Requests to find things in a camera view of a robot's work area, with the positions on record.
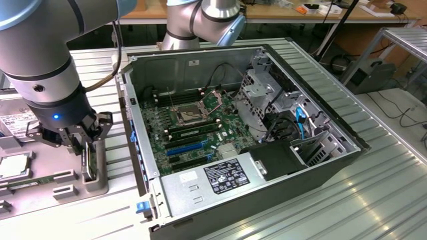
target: wooden table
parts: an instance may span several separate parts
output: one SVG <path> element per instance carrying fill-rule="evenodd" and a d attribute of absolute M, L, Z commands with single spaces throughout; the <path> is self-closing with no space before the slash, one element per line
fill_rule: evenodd
<path fill-rule="evenodd" d="M 298 0 L 292 0 L 293 6 L 300 5 Z M 326 17 L 325 23 L 336 24 L 346 10 L 341 14 L 330 14 Z M 418 16 L 405 10 L 408 22 L 414 23 Z M 248 5 L 246 6 L 246 23 L 249 24 L 317 24 L 321 23 L 325 16 L 321 14 L 301 14 L 294 9 L 280 8 L 269 5 Z M 362 9 L 356 7 L 346 19 L 346 23 L 400 23 L 402 18 L 397 17 L 374 17 Z M 166 0 L 145 0 L 145 10 L 134 10 L 121 19 L 121 24 L 165 24 L 166 23 Z"/>

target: blue pcie slot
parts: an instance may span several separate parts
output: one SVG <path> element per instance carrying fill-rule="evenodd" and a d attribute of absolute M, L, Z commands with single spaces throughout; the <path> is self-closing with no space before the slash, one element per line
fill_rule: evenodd
<path fill-rule="evenodd" d="M 194 144 L 182 146 L 180 148 L 172 149 L 172 150 L 165 152 L 165 155 L 166 156 L 173 156 L 176 154 L 181 154 L 181 153 L 189 152 L 192 150 L 201 149 L 205 146 L 206 142 L 208 142 L 208 140 L 204 140 L 204 141 L 201 141 L 198 143 L 194 143 Z"/>

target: motherboard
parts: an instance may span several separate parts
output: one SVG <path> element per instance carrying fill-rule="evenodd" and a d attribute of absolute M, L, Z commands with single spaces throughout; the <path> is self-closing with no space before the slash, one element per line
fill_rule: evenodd
<path fill-rule="evenodd" d="M 162 176 L 233 157 L 256 144 L 225 91 L 161 97 L 142 102 L 140 111 Z"/>

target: ribbed metal surface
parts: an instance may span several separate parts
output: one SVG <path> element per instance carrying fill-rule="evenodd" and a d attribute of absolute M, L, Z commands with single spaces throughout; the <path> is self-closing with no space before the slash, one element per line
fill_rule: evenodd
<path fill-rule="evenodd" d="M 427 63 L 427 30 L 424 28 L 385 28 L 382 35 Z"/>
<path fill-rule="evenodd" d="M 274 48 L 372 150 L 322 187 L 202 239 L 425 239 L 425 166 L 293 43 L 257 39 L 237 41 L 234 45 L 249 44 L 269 44 Z M 157 48 L 130 47 L 125 51 L 152 52 Z M 72 52 L 84 86 L 109 73 L 113 53 L 114 49 Z M 97 111 L 113 112 L 114 125 L 105 140 L 109 192 L 0 221 L 0 234 L 13 233 L 16 238 L 46 239 L 52 233 L 58 234 L 56 238 L 146 239 L 145 232 L 138 231 L 145 229 L 145 222 L 140 223 L 142 217 L 134 214 L 134 203 L 140 200 L 114 83 L 90 92 L 89 101 Z"/>

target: warning label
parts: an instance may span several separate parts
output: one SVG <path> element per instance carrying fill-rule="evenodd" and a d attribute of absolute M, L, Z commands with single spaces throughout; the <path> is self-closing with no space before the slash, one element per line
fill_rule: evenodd
<path fill-rule="evenodd" d="M 20 113 L 14 115 L 0 116 L 0 120 L 5 125 L 7 131 L 17 139 L 25 138 L 26 124 L 36 121 L 36 115 L 32 112 Z"/>
<path fill-rule="evenodd" d="M 204 172 L 216 194 L 250 183 L 236 158 L 205 167 Z"/>

